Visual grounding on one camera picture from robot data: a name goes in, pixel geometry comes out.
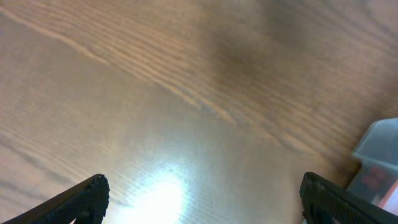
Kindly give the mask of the clear plastic storage bin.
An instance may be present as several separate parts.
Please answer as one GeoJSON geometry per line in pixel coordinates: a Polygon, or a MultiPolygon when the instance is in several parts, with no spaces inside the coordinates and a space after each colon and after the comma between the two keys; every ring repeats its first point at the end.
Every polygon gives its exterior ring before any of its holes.
{"type": "Polygon", "coordinates": [[[382,119],[370,125],[353,155],[360,160],[361,167],[347,191],[378,206],[387,191],[397,181],[397,119],[382,119]],[[379,189],[372,190],[361,181],[363,176],[361,169],[369,166],[380,167],[389,174],[388,179],[379,189]]]}

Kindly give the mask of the pink printed t-shirt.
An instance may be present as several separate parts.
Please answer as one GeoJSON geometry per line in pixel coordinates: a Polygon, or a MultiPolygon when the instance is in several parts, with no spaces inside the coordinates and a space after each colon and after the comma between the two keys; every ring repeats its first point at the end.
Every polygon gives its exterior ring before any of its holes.
{"type": "Polygon", "coordinates": [[[398,216],[398,183],[397,181],[387,191],[385,196],[381,199],[378,207],[398,216]]]}

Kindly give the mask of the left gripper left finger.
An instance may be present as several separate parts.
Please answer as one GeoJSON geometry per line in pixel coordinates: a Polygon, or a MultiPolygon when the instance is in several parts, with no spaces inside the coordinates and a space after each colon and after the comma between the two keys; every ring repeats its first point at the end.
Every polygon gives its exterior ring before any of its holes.
{"type": "Polygon", "coordinates": [[[108,180],[95,174],[4,224],[101,224],[108,205],[108,180]]]}

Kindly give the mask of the red navy plaid shirt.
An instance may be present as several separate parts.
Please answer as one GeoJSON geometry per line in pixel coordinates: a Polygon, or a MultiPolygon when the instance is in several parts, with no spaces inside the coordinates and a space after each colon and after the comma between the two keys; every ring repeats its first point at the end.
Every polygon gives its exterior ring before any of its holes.
{"type": "Polygon", "coordinates": [[[384,169],[377,166],[363,167],[361,171],[363,172],[362,183],[372,190],[379,189],[389,177],[384,169]]]}

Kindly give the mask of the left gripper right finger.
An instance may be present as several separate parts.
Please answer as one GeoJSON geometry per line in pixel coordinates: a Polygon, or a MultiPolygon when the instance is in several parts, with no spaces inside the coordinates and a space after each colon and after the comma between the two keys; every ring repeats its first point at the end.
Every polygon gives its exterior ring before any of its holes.
{"type": "Polygon", "coordinates": [[[300,186],[306,224],[397,224],[397,216],[366,202],[314,172],[300,186]]]}

